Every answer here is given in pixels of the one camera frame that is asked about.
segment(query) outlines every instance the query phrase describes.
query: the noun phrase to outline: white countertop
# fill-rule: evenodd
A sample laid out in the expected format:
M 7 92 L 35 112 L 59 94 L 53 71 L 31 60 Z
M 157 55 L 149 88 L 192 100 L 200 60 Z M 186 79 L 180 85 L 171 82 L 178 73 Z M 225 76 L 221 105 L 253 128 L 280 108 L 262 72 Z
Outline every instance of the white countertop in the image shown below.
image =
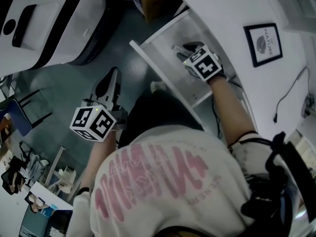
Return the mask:
M 308 94 L 307 71 L 297 81 L 278 109 L 278 122 L 273 118 L 279 99 L 289 90 L 306 65 L 299 34 L 285 32 L 274 6 L 268 0 L 184 0 L 201 18 L 228 55 L 252 108 L 259 133 L 272 139 L 285 131 L 289 136 L 301 120 L 301 108 Z M 283 58 L 254 68 L 243 27 L 276 23 Z

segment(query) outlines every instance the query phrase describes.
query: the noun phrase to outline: framed picture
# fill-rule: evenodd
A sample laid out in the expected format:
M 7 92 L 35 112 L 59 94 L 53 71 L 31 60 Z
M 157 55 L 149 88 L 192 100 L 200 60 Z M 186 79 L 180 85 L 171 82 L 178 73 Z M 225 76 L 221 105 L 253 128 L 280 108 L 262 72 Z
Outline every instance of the framed picture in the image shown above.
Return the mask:
M 255 68 L 283 57 L 276 24 L 245 26 L 244 30 Z

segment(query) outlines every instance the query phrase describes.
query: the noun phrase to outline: gray floor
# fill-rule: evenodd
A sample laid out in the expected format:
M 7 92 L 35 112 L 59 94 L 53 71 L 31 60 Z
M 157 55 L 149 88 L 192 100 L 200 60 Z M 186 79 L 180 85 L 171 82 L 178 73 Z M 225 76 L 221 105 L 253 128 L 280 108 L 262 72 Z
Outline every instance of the gray floor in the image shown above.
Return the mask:
M 24 138 L 16 131 L 12 138 L 15 146 L 13 153 L 20 153 L 17 146 L 23 140 L 38 155 L 52 162 L 60 146 L 64 146 L 66 151 L 57 167 L 72 167 L 79 176 L 88 161 L 92 142 L 81 139 L 69 129 L 76 107 L 89 96 L 93 84 L 113 66 L 117 66 L 122 71 L 120 102 L 130 111 L 142 91 L 158 78 L 129 42 L 143 42 L 169 20 L 170 16 L 166 16 L 148 24 L 138 11 L 129 8 L 113 37 L 90 64 L 83 67 L 56 65 L 22 72 L 16 91 L 17 99 L 40 89 L 40 93 L 32 97 L 32 102 L 25 107 L 30 120 L 35 121 L 49 112 L 53 112 L 53 115 Z

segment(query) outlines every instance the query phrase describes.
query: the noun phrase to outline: open drawer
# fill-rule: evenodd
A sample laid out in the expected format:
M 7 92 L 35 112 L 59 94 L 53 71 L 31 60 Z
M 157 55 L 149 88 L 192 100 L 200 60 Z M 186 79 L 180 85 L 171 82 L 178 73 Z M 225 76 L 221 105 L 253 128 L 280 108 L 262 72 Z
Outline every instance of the open drawer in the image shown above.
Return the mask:
M 160 76 L 197 122 L 208 130 L 194 109 L 212 94 L 210 87 L 191 76 L 172 50 L 173 45 L 182 46 L 193 41 L 205 43 L 220 57 L 228 79 L 235 75 L 229 58 L 216 38 L 190 9 L 175 17 L 141 45 L 133 40 L 130 45 Z

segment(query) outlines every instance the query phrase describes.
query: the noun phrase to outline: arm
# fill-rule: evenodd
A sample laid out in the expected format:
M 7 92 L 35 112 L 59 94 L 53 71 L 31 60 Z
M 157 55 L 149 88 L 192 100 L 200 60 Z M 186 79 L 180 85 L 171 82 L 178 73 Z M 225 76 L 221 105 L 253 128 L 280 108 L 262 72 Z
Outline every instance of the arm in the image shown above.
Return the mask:
M 12 185 L 15 187 L 15 180 L 16 180 L 16 177 L 18 176 L 18 173 L 15 172 L 14 173 L 14 176 L 13 176 L 13 181 L 12 181 Z
M 214 77 L 209 85 L 214 94 L 228 145 L 236 142 L 245 133 L 256 131 L 248 113 L 224 78 Z
M 104 142 L 95 142 L 85 169 L 80 189 L 89 188 L 103 161 L 116 150 L 116 132 L 111 131 Z
M 71 216 L 66 237 L 93 237 L 90 225 L 90 194 L 84 192 L 75 197 L 74 210 Z

